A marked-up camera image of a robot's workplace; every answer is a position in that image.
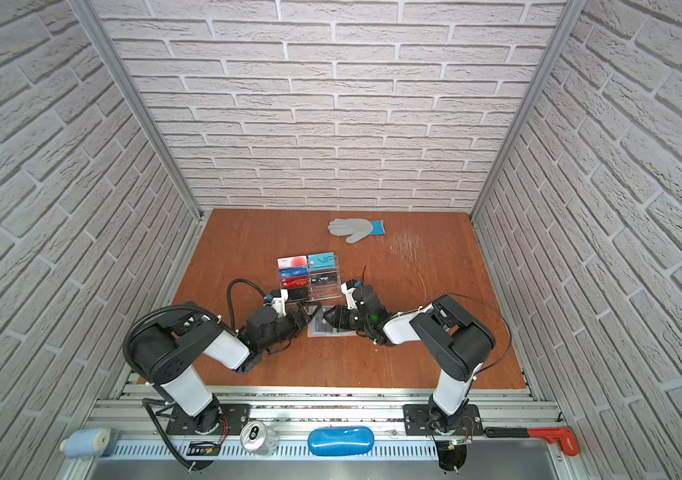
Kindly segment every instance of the gray work glove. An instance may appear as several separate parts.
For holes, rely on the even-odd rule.
[[[364,218],[336,218],[328,225],[335,236],[347,236],[346,243],[354,244],[373,232],[373,224]]]

